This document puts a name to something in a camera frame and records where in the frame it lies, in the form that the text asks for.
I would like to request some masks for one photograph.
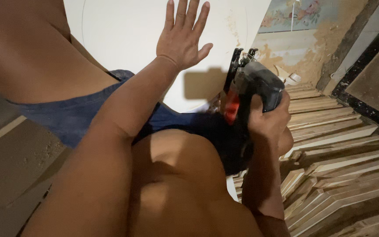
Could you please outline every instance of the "blue pants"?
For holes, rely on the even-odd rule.
[[[103,103],[134,76],[126,70],[115,70],[109,74],[118,83],[94,94],[49,103],[12,104],[28,119],[48,128],[66,146],[75,148]],[[217,149],[228,175],[246,168],[247,162],[240,159],[243,141],[219,113],[177,113],[158,103],[134,144],[150,134],[166,129],[180,129],[207,138]]]

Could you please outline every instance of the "skin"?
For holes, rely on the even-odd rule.
[[[23,2],[28,8],[0,0],[3,96],[49,102],[115,83],[62,34],[67,27],[54,20],[63,16],[59,2],[49,4],[48,14],[37,3]],[[23,236],[289,236],[278,168],[278,157],[293,145],[286,128],[287,93],[276,110],[264,114],[261,98],[253,97],[248,127],[255,151],[243,204],[228,194],[223,166],[207,139],[165,130],[131,147],[176,75],[213,47],[198,50],[210,4],[202,6],[195,22],[198,5],[190,1],[187,11],[187,1],[181,0],[175,19],[174,2],[168,2],[157,57],[103,104]]]

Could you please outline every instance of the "floral wallpaper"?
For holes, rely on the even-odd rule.
[[[337,21],[337,12],[338,0],[272,0],[258,33],[290,31],[292,13],[293,30],[316,29],[323,20]]]

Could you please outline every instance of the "wood stack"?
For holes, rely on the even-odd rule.
[[[295,144],[280,162],[291,235],[379,236],[378,126],[308,84],[287,91]],[[239,200],[242,182],[234,177]]]

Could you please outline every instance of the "power tool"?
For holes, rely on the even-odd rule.
[[[251,48],[240,59],[243,48],[236,48],[224,85],[227,103],[224,112],[226,122],[248,133],[248,119],[252,96],[258,94],[263,101],[263,112],[274,110],[282,100],[284,83],[273,72],[254,59],[258,49]]]

